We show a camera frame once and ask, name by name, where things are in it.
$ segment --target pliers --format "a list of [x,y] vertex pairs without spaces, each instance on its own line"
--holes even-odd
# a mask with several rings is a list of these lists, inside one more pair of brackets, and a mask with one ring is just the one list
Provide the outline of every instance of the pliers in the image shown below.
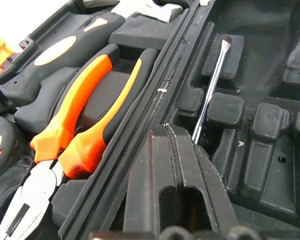
[[26,239],[41,222],[57,187],[66,179],[65,175],[76,179],[96,170],[106,148],[103,136],[105,128],[119,111],[134,82],[145,78],[145,71],[152,68],[157,57],[154,49],[155,54],[147,52],[150,58],[143,56],[147,50],[137,60],[122,92],[105,115],[90,129],[75,137],[77,119],[95,86],[119,57],[118,46],[106,46],[74,76],[76,79],[58,113],[30,143],[35,149],[34,161],[37,165],[17,189],[10,203],[0,225],[0,240]]

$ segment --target black rubber grip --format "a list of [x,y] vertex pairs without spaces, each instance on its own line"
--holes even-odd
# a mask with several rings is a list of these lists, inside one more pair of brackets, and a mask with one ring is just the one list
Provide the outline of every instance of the black rubber grip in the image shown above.
[[144,50],[140,55],[139,59],[141,59],[141,67],[137,73],[132,88],[126,96],[118,112],[114,115],[113,119],[104,128],[103,140],[105,144],[108,144],[110,142],[112,136],[115,134],[118,126],[120,125],[122,119],[126,115],[128,109],[133,104],[134,100],[137,98],[137,96],[147,83],[153,65],[158,57],[158,54],[159,52],[157,50],[148,48]]
[[78,70],[63,67],[42,80],[39,95],[34,102],[16,111],[15,122],[30,133],[41,133],[50,122],[63,90]]
[[[92,26],[97,19],[104,19],[107,24],[84,32],[84,29]],[[111,33],[124,22],[122,16],[112,12],[95,17],[90,24],[80,27],[73,33],[72,36],[75,36],[76,40],[66,52],[43,65],[35,65],[36,60],[31,62],[22,73],[0,85],[0,90],[19,107],[32,103],[39,93],[43,79],[63,67],[82,67],[108,43]]]
[[76,81],[77,77],[82,73],[82,71],[84,69],[86,69],[86,67],[92,62],[94,61],[97,57],[102,56],[102,55],[107,55],[110,60],[112,65],[114,65],[120,55],[120,49],[118,47],[118,45],[116,44],[109,44],[106,47],[104,47],[101,51],[99,51],[96,55],[94,55],[78,72],[77,74],[71,79],[71,81],[69,82],[69,84],[66,86],[65,90],[63,91],[61,97],[59,98],[59,101],[55,107],[54,110],[54,114],[53,117],[58,113],[67,93],[69,92],[69,89],[71,88],[71,86],[74,84],[74,82]]
[[0,176],[18,161],[24,153],[26,142],[21,129],[0,116]]

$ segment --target screwdriver shaft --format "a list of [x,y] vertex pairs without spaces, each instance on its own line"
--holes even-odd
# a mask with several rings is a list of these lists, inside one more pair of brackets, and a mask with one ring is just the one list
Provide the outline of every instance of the screwdriver shaft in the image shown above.
[[217,83],[218,83],[218,80],[220,77],[221,69],[224,65],[226,55],[227,55],[227,52],[229,51],[230,47],[231,47],[231,37],[229,35],[225,34],[224,38],[222,40],[222,43],[221,43],[221,50],[220,50],[219,58],[218,58],[218,61],[216,62],[215,69],[214,69],[213,75],[211,77],[210,85],[206,92],[206,95],[204,98],[204,103],[202,105],[200,115],[196,122],[195,129],[194,129],[194,132],[192,135],[192,140],[195,142],[195,144],[198,144],[200,136],[201,136],[202,128],[204,127],[204,125],[206,123],[206,115],[207,115],[208,106],[209,106],[210,100],[215,92],[215,89],[216,89],[216,86],[217,86]]

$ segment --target tool case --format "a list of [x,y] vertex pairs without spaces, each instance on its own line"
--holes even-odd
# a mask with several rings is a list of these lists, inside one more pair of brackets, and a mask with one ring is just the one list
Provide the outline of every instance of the tool case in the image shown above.
[[[83,92],[75,135],[109,112],[137,62],[145,64],[103,133],[96,169],[55,190],[27,239],[300,239],[300,0],[155,2],[183,13],[169,23],[131,16],[89,52],[113,66]],[[117,4],[70,0],[0,63],[0,224],[36,165],[30,142],[92,60],[55,69],[30,102],[7,91],[27,88],[19,85],[27,66]],[[225,34],[231,48],[195,144]]]

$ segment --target black plastic tool case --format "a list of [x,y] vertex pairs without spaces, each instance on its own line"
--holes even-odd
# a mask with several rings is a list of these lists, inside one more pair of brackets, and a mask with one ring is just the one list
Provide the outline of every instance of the black plastic tool case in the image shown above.
[[[159,56],[95,173],[63,184],[29,239],[300,239],[300,0],[167,2],[183,15],[134,17],[110,37],[126,68],[143,49]],[[20,44],[0,84],[110,10],[68,2]],[[224,34],[231,49],[195,145]]]

